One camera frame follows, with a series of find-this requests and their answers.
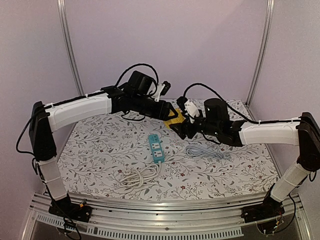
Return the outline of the yellow cube socket adapter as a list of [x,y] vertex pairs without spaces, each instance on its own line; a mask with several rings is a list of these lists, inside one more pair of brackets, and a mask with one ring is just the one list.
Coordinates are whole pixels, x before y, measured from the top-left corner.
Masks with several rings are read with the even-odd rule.
[[182,123],[186,119],[179,108],[176,108],[175,111],[178,114],[177,117],[163,122],[168,129],[170,129],[170,125]]

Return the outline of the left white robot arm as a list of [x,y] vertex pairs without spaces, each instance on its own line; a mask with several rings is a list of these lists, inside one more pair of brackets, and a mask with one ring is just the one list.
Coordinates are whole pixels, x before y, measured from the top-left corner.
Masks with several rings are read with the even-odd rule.
[[43,182],[56,201],[54,207],[63,217],[70,217],[75,210],[74,205],[66,200],[68,194],[58,167],[53,132],[91,117],[118,112],[133,111],[162,121],[178,117],[172,104],[160,99],[170,84],[165,81],[150,90],[154,83],[152,77],[135,70],[128,82],[121,86],[103,87],[94,93],[61,102],[44,105],[39,101],[33,105],[29,126],[33,155]]

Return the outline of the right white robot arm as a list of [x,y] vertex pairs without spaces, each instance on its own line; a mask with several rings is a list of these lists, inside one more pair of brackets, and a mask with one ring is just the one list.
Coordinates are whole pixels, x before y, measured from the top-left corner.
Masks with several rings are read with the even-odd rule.
[[299,147],[299,156],[269,190],[267,199],[259,206],[262,218],[269,218],[278,210],[278,203],[301,184],[307,176],[320,169],[320,128],[309,112],[287,120],[253,121],[230,119],[231,106],[224,100],[204,101],[204,111],[180,97],[177,104],[184,120],[170,124],[181,139],[192,139],[197,133],[215,137],[216,144],[243,147],[251,144],[286,144]]

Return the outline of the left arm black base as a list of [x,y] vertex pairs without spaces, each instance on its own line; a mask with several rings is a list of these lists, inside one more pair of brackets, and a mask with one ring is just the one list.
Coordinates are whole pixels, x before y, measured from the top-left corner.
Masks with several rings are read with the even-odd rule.
[[52,199],[48,212],[52,215],[88,223],[91,218],[92,210],[93,208],[87,205],[87,199],[83,199],[80,203],[74,203],[67,194],[63,199]]

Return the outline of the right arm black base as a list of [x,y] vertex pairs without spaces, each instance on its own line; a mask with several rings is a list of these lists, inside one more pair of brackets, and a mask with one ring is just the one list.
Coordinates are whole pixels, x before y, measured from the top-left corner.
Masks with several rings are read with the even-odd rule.
[[257,224],[257,229],[264,235],[271,235],[284,222],[284,213],[282,202],[266,196],[262,203],[243,207],[240,217],[245,223],[261,221]]

